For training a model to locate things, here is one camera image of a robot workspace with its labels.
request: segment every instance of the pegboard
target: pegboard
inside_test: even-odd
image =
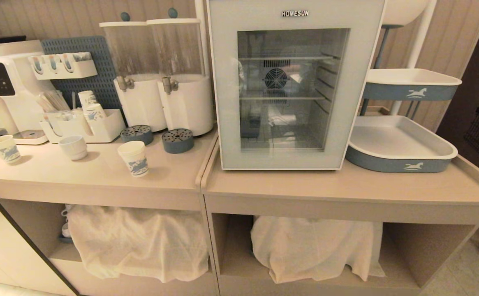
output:
[[[81,79],[51,80],[55,88],[62,92],[70,107],[72,106],[72,92],[93,90],[97,102],[102,105],[102,108],[123,111],[113,85],[113,79],[116,77],[115,68],[104,36],[46,39],[42,40],[42,48],[46,54],[91,52],[98,75]],[[76,106],[80,107],[78,95],[76,95]]]

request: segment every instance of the white cup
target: white cup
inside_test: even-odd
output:
[[[123,158],[132,176],[139,178],[148,174],[148,160],[146,159],[144,142],[126,142],[119,146],[117,152]]]
[[[88,146],[81,135],[65,137],[58,145],[71,160],[80,160],[88,155]]]
[[[6,163],[15,163],[20,160],[20,156],[12,135],[0,136],[0,158]]]
[[[106,118],[106,113],[100,104],[91,104],[84,108],[84,116],[87,121],[97,121]]]
[[[78,99],[80,100],[80,104],[82,105],[83,109],[91,104],[97,103],[97,98],[95,97],[93,90],[84,90],[83,92],[79,92]]]

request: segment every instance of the white pole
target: white pole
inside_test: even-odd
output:
[[[435,11],[435,6],[437,5],[437,0],[430,0],[424,12],[422,14],[422,19],[420,19],[420,25],[418,26],[417,35],[414,39],[413,47],[409,53],[409,59],[407,62],[407,67],[413,69],[417,65],[418,56],[420,56],[420,51],[422,51],[422,45],[424,45],[424,40],[428,33],[429,24],[431,23],[431,18],[433,18],[433,12]],[[390,115],[398,115],[402,101],[394,101],[391,106]]]
[[[205,18],[205,0],[194,0],[196,6],[196,17],[201,21],[199,27],[201,30],[201,48],[203,52],[203,62],[205,63],[205,76],[210,75],[210,65],[208,64],[208,47],[206,39],[206,18]]]

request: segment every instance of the wooden wall panel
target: wooden wall panel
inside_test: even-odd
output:
[[[179,18],[195,17],[192,0],[0,0],[0,35],[25,34],[29,39],[103,35],[99,23],[165,19],[175,7]],[[382,68],[407,64],[420,19],[390,31]],[[462,77],[479,37],[479,0],[439,0],[417,67]],[[391,102],[371,105],[390,107]],[[404,103],[401,114],[409,103]],[[422,102],[415,120],[436,130],[449,102]]]

